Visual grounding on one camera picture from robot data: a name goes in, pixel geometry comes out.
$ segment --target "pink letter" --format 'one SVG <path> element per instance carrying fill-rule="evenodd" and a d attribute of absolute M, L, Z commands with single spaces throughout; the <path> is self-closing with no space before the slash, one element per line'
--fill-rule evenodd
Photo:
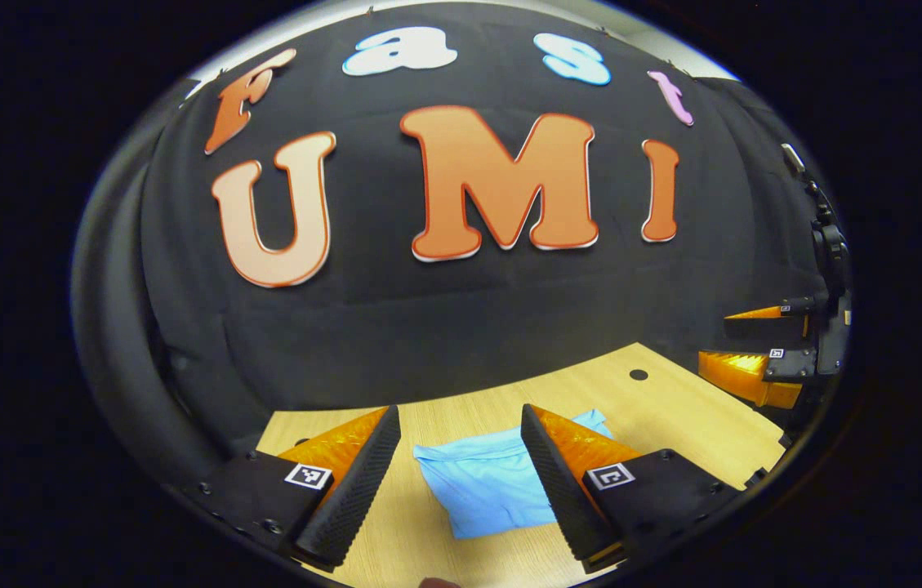
<path fill-rule="evenodd" d="M 674 83 L 670 82 L 670 79 L 667 79 L 665 74 L 659 71 L 647 71 L 646 74 L 650 74 L 650 78 L 656 79 L 660 86 L 660 92 L 663 94 L 663 100 L 667 100 L 670 111 L 674 112 L 675 116 L 677 116 L 682 123 L 685 123 L 686 127 L 692 127 L 693 116 L 689 114 L 689 112 L 686 112 L 685 108 L 682 108 L 682 91 L 678 89 Z"/>

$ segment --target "blue towel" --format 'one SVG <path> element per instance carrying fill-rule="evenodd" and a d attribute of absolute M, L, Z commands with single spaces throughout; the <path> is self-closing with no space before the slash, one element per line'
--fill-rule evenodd
<path fill-rule="evenodd" d="M 613 439 L 604 424 L 606 416 L 598 410 L 573 421 Z M 432 494 L 448 511 L 456 539 L 555 521 L 518 427 L 438 447 L 418 444 L 413 457 Z"/>

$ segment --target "black backdrop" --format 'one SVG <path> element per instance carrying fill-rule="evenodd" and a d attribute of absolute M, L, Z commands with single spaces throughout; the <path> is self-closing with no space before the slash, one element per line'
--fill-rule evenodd
<path fill-rule="evenodd" d="M 836 573 L 843 585 L 922 585 L 922 5 L 636 8 L 800 130 L 848 195 L 867 302 L 846 380 L 866 402 L 830 461 L 752 536 L 688 554 L 678 577 L 650 585 Z M 0 7 L 1 586 L 289 584 L 178 510 L 118 446 L 87 397 L 66 309 L 73 232 L 118 139 L 180 75 L 285 10 Z"/>
<path fill-rule="evenodd" d="M 457 62 L 362 78 L 341 73 L 354 42 L 418 24 L 444 30 Z M 612 81 L 592 86 L 543 67 L 531 42 L 541 31 L 594 44 Z M 251 122 L 204 155 L 221 90 L 286 47 L 298 57 L 252 109 Z M 672 115 L 649 70 L 666 71 L 684 89 L 684 108 L 696 113 L 692 127 Z M 688 78 L 598 31 L 488 4 L 394 8 L 267 49 L 177 111 L 140 187 L 140 255 L 171 355 L 168 376 L 202 428 L 239 454 L 252 449 L 271 410 L 464 394 L 636 341 L 693 372 L 699 350 L 767 349 L 734 349 L 747 343 L 726 340 L 721 319 L 823 287 L 808 237 L 814 203 L 790 178 L 778 144 L 790 142 L 810 168 L 819 166 L 793 131 L 759 121 L 769 117 L 759 100 L 736 96 L 725 81 Z M 543 113 L 592 124 L 595 245 L 545 253 L 523 235 L 503 251 L 468 202 L 467 219 L 486 235 L 479 253 L 415 260 L 409 246 L 425 215 L 421 154 L 399 120 L 442 104 L 479 112 L 513 155 Z M 292 211 L 273 156 L 320 130 L 337 137 L 325 163 L 326 265 L 300 286 L 255 287 L 225 254 L 210 185 L 241 161 L 259 161 L 266 172 L 254 189 L 256 226 L 268 246 L 286 246 Z M 666 244 L 639 236 L 651 185 L 640 146 L 650 138 L 680 156 L 680 228 Z M 823 174 L 819 181 L 838 198 Z"/>

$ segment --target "black bracket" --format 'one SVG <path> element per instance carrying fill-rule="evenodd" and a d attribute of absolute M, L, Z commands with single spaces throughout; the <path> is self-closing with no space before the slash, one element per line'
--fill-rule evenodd
<path fill-rule="evenodd" d="M 292 557 L 293 541 L 331 485 L 327 469 L 251 451 L 180 490 L 239 535 Z"/>
<path fill-rule="evenodd" d="M 781 301 L 781 316 L 805 316 L 816 309 L 816 298 L 812 296 L 793 296 Z"/>
<path fill-rule="evenodd" d="M 852 297 L 845 292 L 836 299 L 835 312 L 827 315 L 817 327 L 817 368 L 819 376 L 834 376 L 842 366 L 845 347 L 849 343 L 852 324 Z"/>
<path fill-rule="evenodd" d="M 816 376 L 816 350 L 769 350 L 763 382 L 800 384 Z"/>
<path fill-rule="evenodd" d="M 672 449 L 588 470 L 583 483 L 621 533 L 626 554 L 639 561 L 665 550 L 740 494 Z M 588 567 L 585 562 L 585 570 L 595 572 Z"/>

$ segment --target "table surface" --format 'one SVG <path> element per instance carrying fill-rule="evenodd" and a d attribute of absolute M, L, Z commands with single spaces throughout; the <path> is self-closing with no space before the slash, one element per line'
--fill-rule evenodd
<path fill-rule="evenodd" d="M 634 380 L 633 369 L 646 372 L 647 379 Z M 399 445 L 344 565 L 333 573 L 308 569 L 377 588 L 416 588 L 424 577 L 446 578 L 463 588 L 563 588 L 610 572 L 613 568 L 585 574 L 556 523 L 454 539 L 446 510 L 425 483 L 413 458 L 415 444 L 438 446 L 517 427 L 525 403 L 563 417 L 599 409 L 618 442 L 640 453 L 674 449 L 735 488 L 744 488 L 759 468 L 771 470 L 784 453 L 777 425 L 634 343 L 521 382 L 400 404 Z M 282 453 L 298 439 L 375 408 L 276 412 L 256 449 Z"/>

